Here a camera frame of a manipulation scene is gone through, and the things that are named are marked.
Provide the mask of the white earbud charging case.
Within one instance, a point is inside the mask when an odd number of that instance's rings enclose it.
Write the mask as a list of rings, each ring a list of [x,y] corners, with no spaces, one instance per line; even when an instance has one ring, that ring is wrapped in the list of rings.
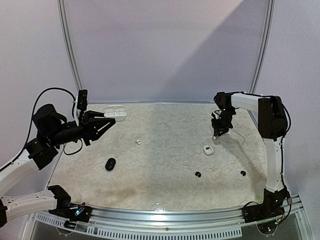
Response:
[[[203,146],[203,152],[206,156],[211,156],[214,154],[214,151],[209,144]]]

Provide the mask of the small white oval case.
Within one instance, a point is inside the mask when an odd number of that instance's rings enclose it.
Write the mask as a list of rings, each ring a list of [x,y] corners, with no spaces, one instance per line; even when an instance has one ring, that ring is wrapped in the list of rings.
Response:
[[[115,119],[116,122],[123,122],[127,118],[126,108],[124,105],[107,105],[103,116]]]

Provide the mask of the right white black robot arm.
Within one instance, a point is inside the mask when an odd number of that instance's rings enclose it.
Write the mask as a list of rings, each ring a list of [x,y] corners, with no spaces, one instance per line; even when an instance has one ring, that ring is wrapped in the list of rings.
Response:
[[[257,129],[263,140],[267,157],[267,180],[264,198],[258,213],[262,218],[269,218],[278,210],[278,201],[289,196],[284,181],[284,143],[290,129],[291,120],[288,111],[279,96],[258,95],[236,92],[218,92],[213,101],[219,111],[211,114],[211,126],[215,139],[233,128],[232,120],[236,109],[244,109],[257,114]]]

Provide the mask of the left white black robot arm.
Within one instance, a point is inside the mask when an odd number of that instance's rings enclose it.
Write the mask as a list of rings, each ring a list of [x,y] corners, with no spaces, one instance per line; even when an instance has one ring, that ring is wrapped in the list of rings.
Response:
[[[39,211],[65,217],[71,221],[88,222],[85,207],[72,204],[70,195],[59,185],[39,192],[6,196],[6,192],[29,175],[44,169],[58,155],[58,148],[81,140],[86,146],[98,140],[116,124],[104,113],[83,109],[78,120],[67,121],[53,104],[45,104],[32,116],[37,129],[36,138],[29,141],[18,154],[0,169],[0,225],[20,216]]]

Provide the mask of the black oval charging case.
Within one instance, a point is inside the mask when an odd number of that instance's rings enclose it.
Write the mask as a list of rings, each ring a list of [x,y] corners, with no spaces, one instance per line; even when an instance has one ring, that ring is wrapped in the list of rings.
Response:
[[[115,165],[116,165],[116,160],[114,158],[109,158],[104,168],[107,172],[111,172],[115,168]]]

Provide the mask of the black earbud centre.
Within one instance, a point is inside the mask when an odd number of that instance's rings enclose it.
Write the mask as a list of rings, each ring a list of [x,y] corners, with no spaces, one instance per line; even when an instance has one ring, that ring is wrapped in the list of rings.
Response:
[[[201,174],[200,172],[198,172],[198,171],[195,173],[195,175],[196,175],[198,178],[200,178],[200,177],[202,176],[202,174]]]

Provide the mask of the left aluminium frame post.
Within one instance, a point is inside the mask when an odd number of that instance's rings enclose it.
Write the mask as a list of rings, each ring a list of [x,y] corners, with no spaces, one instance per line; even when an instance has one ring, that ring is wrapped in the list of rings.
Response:
[[[72,39],[71,39],[71,33],[70,33],[68,17],[67,17],[66,1],[65,0],[57,0],[57,9],[58,9],[63,41],[64,41],[64,45],[65,45],[65,50],[66,50],[72,78],[73,78],[73,81],[74,81],[74,84],[75,84],[77,91],[83,90],[84,86],[81,81],[81,76],[80,76],[80,72],[78,70],[77,61],[76,61],[76,57],[75,57],[75,51],[73,49],[73,43],[72,43]]]

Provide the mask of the aluminium frame post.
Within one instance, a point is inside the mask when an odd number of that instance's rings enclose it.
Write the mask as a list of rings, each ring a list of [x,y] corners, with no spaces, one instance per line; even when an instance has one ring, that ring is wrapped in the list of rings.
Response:
[[[249,93],[255,93],[259,77],[262,71],[264,58],[267,51],[270,31],[272,27],[272,20],[273,20],[273,13],[274,13],[274,7],[275,7],[275,1],[274,0],[268,0],[267,1],[267,7],[266,7],[266,14],[265,14],[265,20],[264,25],[262,28],[262,36],[260,41],[260,47],[258,52],[258,58],[257,63],[253,72],[253,78],[250,84],[250,87],[248,89]]]
[[[73,78],[73,81],[74,81],[74,84],[75,84],[77,91],[83,90],[84,86],[81,81],[81,76],[80,76],[80,72],[78,70],[77,61],[76,61],[76,57],[75,57],[75,51],[73,49],[73,43],[72,43],[72,39],[71,39],[71,33],[70,33],[68,17],[67,17],[66,1],[65,0],[57,0],[57,9],[58,9],[63,41],[64,41],[64,45],[65,45],[65,50],[66,50],[72,78]]]

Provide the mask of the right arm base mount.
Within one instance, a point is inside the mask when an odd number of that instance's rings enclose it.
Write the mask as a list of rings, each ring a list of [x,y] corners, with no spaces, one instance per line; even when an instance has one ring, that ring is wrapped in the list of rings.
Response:
[[[284,200],[291,199],[288,189],[271,192],[266,188],[263,190],[263,201],[257,203],[250,201],[241,209],[245,223],[258,222],[269,218],[275,218],[285,214]]]

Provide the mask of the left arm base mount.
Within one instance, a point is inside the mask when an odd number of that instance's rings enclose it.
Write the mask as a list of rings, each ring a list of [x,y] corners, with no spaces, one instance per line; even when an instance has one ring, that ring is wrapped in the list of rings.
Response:
[[[72,203],[70,195],[59,185],[52,185],[47,189],[53,193],[57,200],[56,207],[53,210],[48,210],[50,214],[68,219],[70,222],[88,223],[90,221],[92,207],[85,203]]]

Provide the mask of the aluminium front rail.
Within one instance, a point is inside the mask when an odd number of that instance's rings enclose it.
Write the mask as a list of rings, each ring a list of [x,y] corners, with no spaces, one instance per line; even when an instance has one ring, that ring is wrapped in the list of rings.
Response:
[[[71,223],[46,211],[28,222],[25,240],[310,240],[298,195],[285,205],[286,219],[245,222],[241,206],[198,211],[128,210],[94,207],[88,223]]]

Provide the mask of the right aluminium frame post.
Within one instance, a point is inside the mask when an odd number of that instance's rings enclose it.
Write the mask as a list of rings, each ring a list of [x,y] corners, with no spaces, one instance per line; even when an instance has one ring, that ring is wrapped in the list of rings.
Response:
[[[262,71],[264,58],[267,51],[270,31],[272,27],[272,20],[273,20],[273,13],[274,13],[274,7],[275,7],[275,1],[274,0],[268,0],[267,1],[267,7],[266,7],[266,14],[265,14],[265,20],[264,25],[262,28],[262,36],[260,41],[260,47],[258,52],[258,58],[257,63],[253,72],[253,78],[250,84],[250,87],[248,89],[249,93],[255,93],[259,77]]]

